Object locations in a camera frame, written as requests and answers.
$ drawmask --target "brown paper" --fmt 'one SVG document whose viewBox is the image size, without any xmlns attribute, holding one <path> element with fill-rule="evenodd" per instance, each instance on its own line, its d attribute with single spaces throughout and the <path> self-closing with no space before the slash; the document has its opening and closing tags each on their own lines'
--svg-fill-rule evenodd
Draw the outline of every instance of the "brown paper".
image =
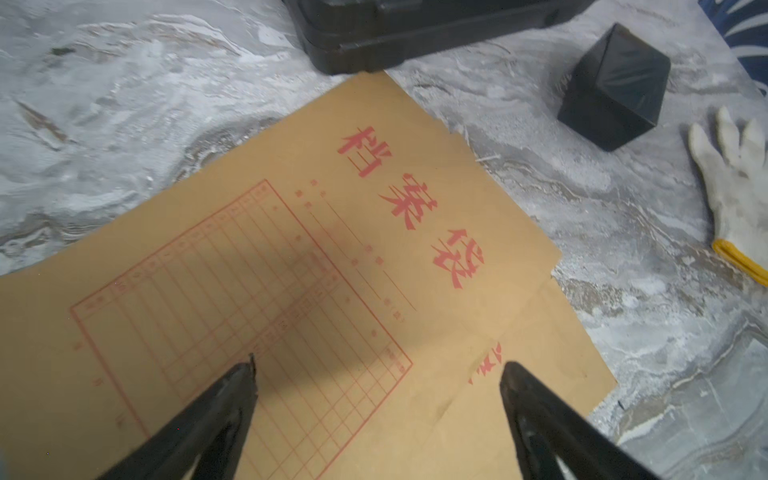
<svg viewBox="0 0 768 480">
<path fill-rule="evenodd" d="M 362 74 L 0 278 L 12 477 L 95 477 L 248 352 L 240 476 L 398 471 L 559 258 L 468 155 Z"/>
<path fill-rule="evenodd" d="M 521 478 L 499 393 L 504 363 L 520 362 L 586 416 L 616 386 L 554 279 L 531 299 L 414 455 L 409 478 Z"/>
</svg>

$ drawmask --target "red printed grid table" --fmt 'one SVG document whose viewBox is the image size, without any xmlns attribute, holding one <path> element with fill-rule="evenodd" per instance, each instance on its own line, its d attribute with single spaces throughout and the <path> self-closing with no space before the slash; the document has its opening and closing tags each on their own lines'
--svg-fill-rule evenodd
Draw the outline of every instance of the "red printed grid table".
<svg viewBox="0 0 768 480">
<path fill-rule="evenodd" d="M 320 477 L 412 366 L 266 180 L 71 313 L 147 435 L 253 352 L 260 478 Z"/>
</svg>

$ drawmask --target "gray marble surface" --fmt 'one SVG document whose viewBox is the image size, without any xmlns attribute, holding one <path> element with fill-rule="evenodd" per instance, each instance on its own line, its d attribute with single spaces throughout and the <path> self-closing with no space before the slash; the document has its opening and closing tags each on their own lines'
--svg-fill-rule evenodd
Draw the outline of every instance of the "gray marble surface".
<svg viewBox="0 0 768 480">
<path fill-rule="evenodd" d="M 613 154 L 555 120 L 613 22 L 670 56 L 650 133 Z M 64 248 L 341 82 L 280 0 L 5 0 L 0 274 Z M 53 55 L 51 48 L 70 48 Z M 665 478 L 768 476 L 768 290 L 722 261 L 687 125 L 768 104 L 693 0 L 574 21 L 389 73 L 462 132 L 563 251 L 554 272 L 618 380 L 590 420 Z"/>
</svg>

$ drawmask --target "black carrying case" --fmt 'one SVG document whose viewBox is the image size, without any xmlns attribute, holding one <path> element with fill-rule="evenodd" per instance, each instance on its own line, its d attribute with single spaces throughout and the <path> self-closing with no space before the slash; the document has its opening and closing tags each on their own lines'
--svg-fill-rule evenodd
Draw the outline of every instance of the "black carrying case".
<svg viewBox="0 0 768 480">
<path fill-rule="evenodd" d="M 323 73 L 393 67 L 407 58 L 567 22 L 594 0 L 283 0 Z"/>
</svg>

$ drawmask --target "cotton glove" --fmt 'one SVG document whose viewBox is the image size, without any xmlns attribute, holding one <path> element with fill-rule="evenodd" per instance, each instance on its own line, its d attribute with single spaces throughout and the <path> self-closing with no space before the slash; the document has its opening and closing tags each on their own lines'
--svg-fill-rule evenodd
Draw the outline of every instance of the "cotton glove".
<svg viewBox="0 0 768 480">
<path fill-rule="evenodd" d="M 763 129 L 755 120 L 741 132 L 725 107 L 717 112 L 717 143 L 693 124 L 688 146 L 707 184 L 715 217 L 712 248 L 758 283 L 768 286 L 768 167 Z"/>
</svg>

